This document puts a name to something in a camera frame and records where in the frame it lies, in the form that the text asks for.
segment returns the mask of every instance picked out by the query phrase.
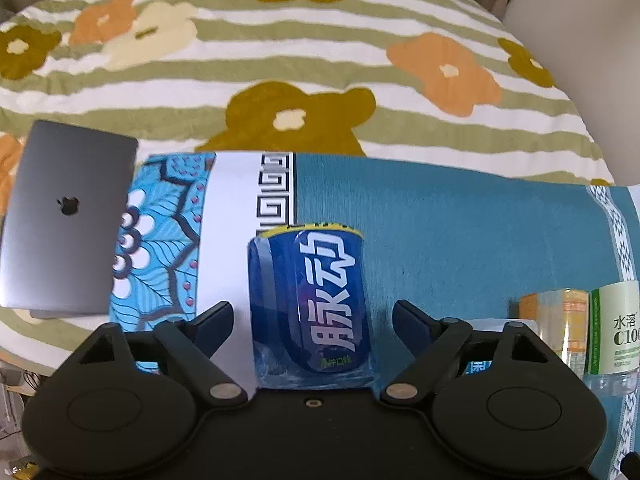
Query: apple logo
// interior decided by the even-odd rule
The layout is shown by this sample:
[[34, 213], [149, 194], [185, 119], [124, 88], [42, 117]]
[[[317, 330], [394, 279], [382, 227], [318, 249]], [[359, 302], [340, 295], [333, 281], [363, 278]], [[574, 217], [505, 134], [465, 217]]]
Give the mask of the apple logo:
[[62, 200], [58, 200], [57, 202], [60, 204], [60, 211], [64, 216], [75, 215], [78, 212], [80, 201], [75, 196], [71, 198], [63, 196]]

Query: green and white label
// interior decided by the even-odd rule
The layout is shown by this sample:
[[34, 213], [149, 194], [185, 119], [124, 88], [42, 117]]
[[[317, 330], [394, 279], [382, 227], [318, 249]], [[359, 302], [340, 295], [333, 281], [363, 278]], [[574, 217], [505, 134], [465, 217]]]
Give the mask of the green and white label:
[[592, 291], [589, 318], [589, 373], [617, 374], [638, 368], [638, 282], [613, 283]]

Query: black robotic gripper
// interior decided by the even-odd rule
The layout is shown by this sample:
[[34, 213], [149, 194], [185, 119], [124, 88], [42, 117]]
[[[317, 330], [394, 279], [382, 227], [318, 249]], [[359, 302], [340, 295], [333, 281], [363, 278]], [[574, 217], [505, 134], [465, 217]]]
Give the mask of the black robotic gripper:
[[[415, 361], [379, 397], [259, 389], [249, 400], [209, 359], [233, 320], [219, 303], [152, 332], [95, 330], [24, 412], [37, 480], [592, 479], [605, 413], [523, 323], [475, 332], [401, 300], [394, 330]], [[464, 374], [477, 360], [493, 363]]]

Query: white wall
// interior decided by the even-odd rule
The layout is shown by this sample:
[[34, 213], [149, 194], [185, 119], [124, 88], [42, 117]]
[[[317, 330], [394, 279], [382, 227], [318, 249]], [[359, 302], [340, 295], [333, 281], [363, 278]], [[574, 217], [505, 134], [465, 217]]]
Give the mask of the white wall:
[[503, 21], [574, 101], [616, 183], [640, 183], [640, 0], [512, 0]]

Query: silver laptop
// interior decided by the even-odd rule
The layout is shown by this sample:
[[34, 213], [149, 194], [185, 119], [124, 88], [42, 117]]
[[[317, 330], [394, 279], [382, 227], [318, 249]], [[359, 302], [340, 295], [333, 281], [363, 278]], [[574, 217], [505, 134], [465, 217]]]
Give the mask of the silver laptop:
[[0, 244], [0, 305], [33, 317], [105, 314], [138, 142], [36, 121]]

